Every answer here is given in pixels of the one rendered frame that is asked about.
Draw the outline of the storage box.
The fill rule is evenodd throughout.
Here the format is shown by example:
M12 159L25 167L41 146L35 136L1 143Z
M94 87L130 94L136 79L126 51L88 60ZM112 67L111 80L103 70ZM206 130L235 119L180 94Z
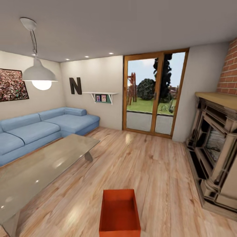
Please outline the storage box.
M134 189L104 190L99 237L140 237Z

